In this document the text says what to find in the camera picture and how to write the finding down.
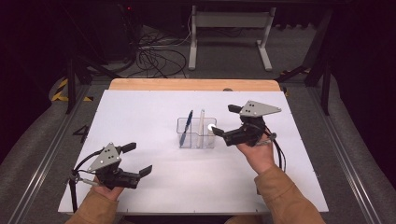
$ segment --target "hand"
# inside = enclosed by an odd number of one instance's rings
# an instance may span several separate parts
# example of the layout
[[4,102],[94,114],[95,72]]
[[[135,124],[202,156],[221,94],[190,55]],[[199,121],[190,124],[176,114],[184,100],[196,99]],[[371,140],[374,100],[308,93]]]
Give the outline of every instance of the hand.
[[[93,179],[96,183],[99,183],[98,178],[95,176]],[[124,188],[121,187],[115,187],[114,189],[108,189],[106,186],[92,186],[93,190],[96,192],[102,194],[103,196],[107,197],[109,200],[116,202],[117,199],[119,198],[120,194],[122,194],[122,191]]]
[[[263,134],[261,141],[268,140],[268,136]],[[245,155],[251,168],[259,175],[275,165],[274,144],[250,147],[247,144],[238,144],[236,147]]]

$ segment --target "transparent box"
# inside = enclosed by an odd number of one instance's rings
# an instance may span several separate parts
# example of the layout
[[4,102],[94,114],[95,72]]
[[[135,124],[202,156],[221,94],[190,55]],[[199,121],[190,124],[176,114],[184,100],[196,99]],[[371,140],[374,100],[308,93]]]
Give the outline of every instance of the transparent box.
[[177,119],[177,135],[180,148],[214,148],[216,136],[209,130],[209,126],[216,127],[216,119],[204,118],[203,134],[199,134],[200,119],[192,118],[186,132],[187,118]]

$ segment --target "white table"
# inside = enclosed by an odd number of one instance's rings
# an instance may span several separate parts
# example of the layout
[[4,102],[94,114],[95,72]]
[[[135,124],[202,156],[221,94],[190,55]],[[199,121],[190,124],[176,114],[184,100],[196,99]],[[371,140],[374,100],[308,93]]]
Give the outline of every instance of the white table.
[[[257,214],[268,212],[256,194],[256,174],[236,147],[226,147],[217,138],[213,149],[180,149],[177,118],[191,109],[204,108],[224,131],[240,125],[239,116],[227,105],[244,105],[253,100],[282,108],[264,117],[278,134],[277,141],[287,158],[287,174],[320,212],[328,211],[312,164],[281,91],[106,91],[96,112],[78,162],[113,142],[123,146],[136,142],[134,151],[121,154],[120,168],[136,173],[153,165],[137,189],[120,196],[118,212],[124,215],[150,214]],[[91,161],[82,169],[87,169]],[[78,183],[78,204],[91,186]],[[59,212],[71,213],[70,190],[66,189]]]

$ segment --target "blue pen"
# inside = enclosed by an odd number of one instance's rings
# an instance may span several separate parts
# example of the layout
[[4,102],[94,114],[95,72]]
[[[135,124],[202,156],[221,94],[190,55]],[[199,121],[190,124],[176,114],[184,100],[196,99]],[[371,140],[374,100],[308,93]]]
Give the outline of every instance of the blue pen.
[[191,119],[192,119],[192,111],[189,114],[189,117],[187,118],[187,122],[186,122],[186,128],[184,129],[184,133],[181,135],[180,138],[180,147],[183,146],[184,144],[184,139],[186,139],[186,132],[189,129],[190,123],[191,123]]

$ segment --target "brown sleeve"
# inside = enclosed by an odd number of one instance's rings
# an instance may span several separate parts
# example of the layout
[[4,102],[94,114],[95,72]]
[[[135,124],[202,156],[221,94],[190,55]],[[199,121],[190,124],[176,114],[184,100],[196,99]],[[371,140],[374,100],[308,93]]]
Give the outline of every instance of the brown sleeve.
[[278,167],[271,167],[254,181],[274,223],[324,223],[318,209]]
[[70,217],[66,224],[74,223],[113,223],[116,216],[118,202],[114,202],[93,189],[88,192],[77,212]]

